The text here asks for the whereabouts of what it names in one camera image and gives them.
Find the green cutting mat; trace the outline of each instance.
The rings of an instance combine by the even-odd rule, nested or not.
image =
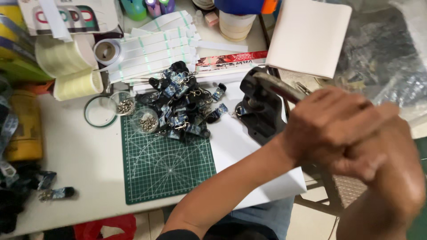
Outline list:
[[[209,139],[142,135],[133,130],[131,116],[120,121],[126,204],[188,193],[216,173]]]

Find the clear plastic sheet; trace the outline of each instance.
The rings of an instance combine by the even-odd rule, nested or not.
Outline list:
[[[412,126],[427,120],[427,0],[320,1],[353,8],[336,85],[395,102]]]

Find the blue container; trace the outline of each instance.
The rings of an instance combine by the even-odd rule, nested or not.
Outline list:
[[[215,0],[219,10],[235,15],[260,14],[264,0]]]

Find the red plastic bag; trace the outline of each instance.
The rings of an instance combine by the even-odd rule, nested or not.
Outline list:
[[[124,232],[104,239],[133,240],[136,231],[136,219],[132,214],[127,214],[74,225],[76,240],[96,240],[102,226],[121,228]]]

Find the black fabric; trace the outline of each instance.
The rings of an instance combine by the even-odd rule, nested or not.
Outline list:
[[[157,240],[200,240],[199,237],[189,230],[177,229],[172,231],[167,231],[160,235]]]
[[[157,240],[199,240],[189,230],[172,230],[160,235]],[[213,225],[204,240],[278,240],[270,228],[256,223],[222,223]]]

